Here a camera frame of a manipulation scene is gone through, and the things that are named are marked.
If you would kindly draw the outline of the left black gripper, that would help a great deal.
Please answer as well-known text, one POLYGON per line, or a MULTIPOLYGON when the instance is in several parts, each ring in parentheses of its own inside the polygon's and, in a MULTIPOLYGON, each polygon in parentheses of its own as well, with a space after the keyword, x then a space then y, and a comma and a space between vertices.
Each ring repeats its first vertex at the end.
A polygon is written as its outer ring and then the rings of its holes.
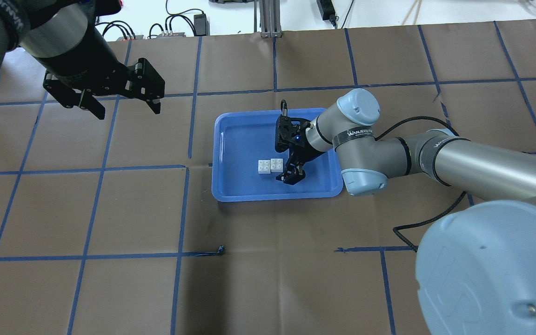
POLYGON ((62 85, 45 89, 65 105, 77 105, 96 119, 106 108, 94 97, 119 94, 145 101, 161 113, 165 82, 146 59, 133 66, 121 63, 95 27, 96 17, 113 15, 121 5, 25 5, 30 30, 23 47, 62 85))

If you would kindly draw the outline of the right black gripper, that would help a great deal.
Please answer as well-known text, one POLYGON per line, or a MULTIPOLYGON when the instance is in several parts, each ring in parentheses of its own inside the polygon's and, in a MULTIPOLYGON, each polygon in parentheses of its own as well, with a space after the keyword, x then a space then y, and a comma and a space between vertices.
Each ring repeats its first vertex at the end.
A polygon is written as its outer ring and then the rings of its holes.
POLYGON ((283 171, 275 180, 295 185, 306 178, 304 164, 314 160, 331 149, 331 142, 321 134, 317 120, 281 114, 277 117, 275 130, 275 150, 288 152, 283 171))

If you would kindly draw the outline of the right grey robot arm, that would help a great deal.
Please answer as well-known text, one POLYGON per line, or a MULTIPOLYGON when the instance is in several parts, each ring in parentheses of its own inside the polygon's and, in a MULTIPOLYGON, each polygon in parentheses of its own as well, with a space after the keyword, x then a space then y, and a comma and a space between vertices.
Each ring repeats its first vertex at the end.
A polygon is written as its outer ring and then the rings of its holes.
POLYGON ((281 101, 275 150, 288 161, 277 177, 294 185, 303 166, 334 150, 350 195, 383 191, 390 179, 424 173, 483 200, 430 219, 415 245, 419 305, 433 335, 536 335, 536 156, 472 142, 446 122, 417 135, 374 136, 377 99, 356 88, 312 120, 281 101))

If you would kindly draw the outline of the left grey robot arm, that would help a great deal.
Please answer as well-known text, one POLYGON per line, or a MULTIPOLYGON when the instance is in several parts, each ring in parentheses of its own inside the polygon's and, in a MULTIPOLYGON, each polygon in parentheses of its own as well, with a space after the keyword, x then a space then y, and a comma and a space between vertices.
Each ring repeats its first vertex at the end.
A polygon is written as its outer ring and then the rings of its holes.
POLYGON ((165 80, 145 58, 121 63, 95 27, 97 17, 121 8, 119 0, 0 0, 0 68, 22 47, 44 66, 43 88, 65 108, 104 120, 97 98, 119 95, 160 114, 165 80))

